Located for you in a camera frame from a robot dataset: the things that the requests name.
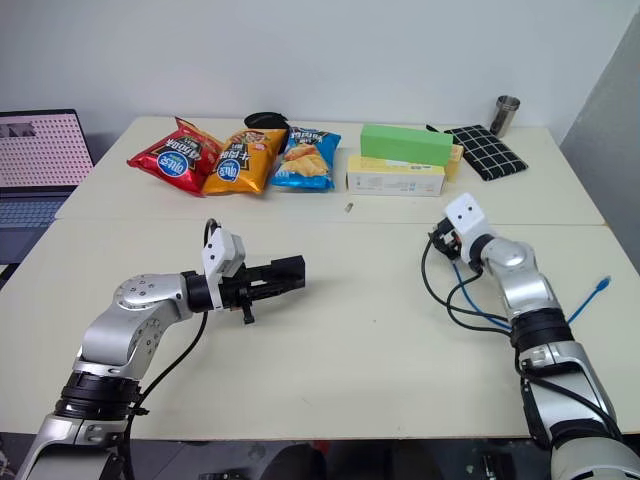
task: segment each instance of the black checkered bag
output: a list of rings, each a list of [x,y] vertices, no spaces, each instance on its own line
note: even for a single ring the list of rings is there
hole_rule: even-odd
[[[526,170],[529,166],[482,125],[454,128],[453,141],[464,147],[464,158],[483,180],[495,180]]]

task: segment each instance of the green box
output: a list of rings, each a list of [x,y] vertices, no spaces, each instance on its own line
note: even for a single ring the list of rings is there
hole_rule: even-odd
[[[446,166],[453,135],[412,128],[365,125],[360,134],[363,157]]]

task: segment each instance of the blue chip bag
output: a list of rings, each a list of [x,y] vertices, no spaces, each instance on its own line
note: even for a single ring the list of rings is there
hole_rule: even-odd
[[[291,127],[282,163],[272,185],[328,190],[334,188],[331,172],[340,135],[311,128]]]

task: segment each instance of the chip bag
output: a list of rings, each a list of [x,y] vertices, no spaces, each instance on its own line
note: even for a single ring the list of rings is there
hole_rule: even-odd
[[[224,144],[216,169],[204,182],[203,193],[262,193],[286,130],[245,129]]]
[[[333,188],[333,157],[340,138],[336,133],[291,127],[283,161],[271,184],[318,190]]]
[[[127,163],[194,195],[216,166],[222,144],[176,117],[178,130],[140,152]]]

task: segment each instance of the white table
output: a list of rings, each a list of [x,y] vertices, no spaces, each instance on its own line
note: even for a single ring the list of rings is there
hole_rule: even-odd
[[[249,265],[304,254],[307,287],[256,303],[253,326],[243,326],[239,312],[212,317],[202,343],[149,398],[152,413],[136,420],[135,437],[527,435],[506,339],[455,326],[422,286],[419,259],[431,225],[265,225],[233,213],[219,219],[243,236]],[[0,431],[37,430],[69,375],[85,328],[122,280],[202,270],[202,227],[200,220],[53,224],[0,291]],[[609,229],[498,230],[533,245],[567,313],[612,275],[574,334],[621,429],[639,432],[634,299],[640,278]],[[434,255],[429,266],[435,287],[448,290],[454,277],[446,259]],[[490,281],[471,292],[486,309],[499,311]],[[171,327],[144,384],[182,351],[198,324],[194,318]]]
[[[221,140],[243,128],[242,120],[191,119]],[[170,117],[141,117],[120,137],[86,181],[60,209],[58,218],[202,219],[228,217],[259,222],[436,223],[446,204],[471,192],[493,224],[602,225],[603,219],[545,128],[512,128],[504,142],[530,166],[526,172],[484,182],[462,161],[455,183],[441,197],[351,195],[346,160],[359,153],[362,124],[291,122],[342,135],[336,156],[336,190],[290,193],[269,188],[262,196],[236,194],[196,198],[126,160],[175,130]],[[348,203],[353,208],[345,211]]]

